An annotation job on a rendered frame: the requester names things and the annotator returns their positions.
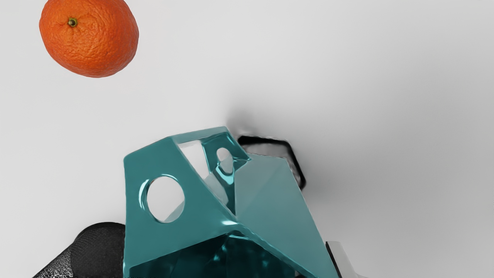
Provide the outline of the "teal faceted mug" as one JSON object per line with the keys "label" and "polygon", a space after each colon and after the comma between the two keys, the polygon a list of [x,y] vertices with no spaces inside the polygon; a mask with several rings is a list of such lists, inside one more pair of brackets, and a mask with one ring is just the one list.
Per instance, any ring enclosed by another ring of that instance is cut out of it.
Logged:
{"label": "teal faceted mug", "polygon": [[[127,155],[123,278],[341,278],[287,160],[247,154],[226,127],[166,137]],[[175,220],[148,206],[180,185]]]}

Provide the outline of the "orange fruit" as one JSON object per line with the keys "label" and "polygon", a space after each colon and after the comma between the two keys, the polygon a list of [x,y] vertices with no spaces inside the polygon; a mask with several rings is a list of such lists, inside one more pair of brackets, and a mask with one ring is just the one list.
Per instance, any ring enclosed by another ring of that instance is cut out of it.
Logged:
{"label": "orange fruit", "polygon": [[47,0],[39,32],[51,58],[81,76],[104,78],[137,53],[137,21],[125,0]]}

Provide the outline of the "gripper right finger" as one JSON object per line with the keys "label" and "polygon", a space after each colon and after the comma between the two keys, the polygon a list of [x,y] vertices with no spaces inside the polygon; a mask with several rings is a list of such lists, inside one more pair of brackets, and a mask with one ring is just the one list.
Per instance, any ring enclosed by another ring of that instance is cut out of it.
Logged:
{"label": "gripper right finger", "polygon": [[327,241],[326,248],[330,254],[339,278],[367,278],[356,273],[340,242]]}

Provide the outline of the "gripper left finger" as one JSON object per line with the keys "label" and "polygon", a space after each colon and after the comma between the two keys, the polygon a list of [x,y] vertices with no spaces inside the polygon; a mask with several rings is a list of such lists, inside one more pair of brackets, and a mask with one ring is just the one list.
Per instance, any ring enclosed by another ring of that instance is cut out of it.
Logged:
{"label": "gripper left finger", "polygon": [[124,246],[125,225],[90,225],[33,278],[123,278]]}

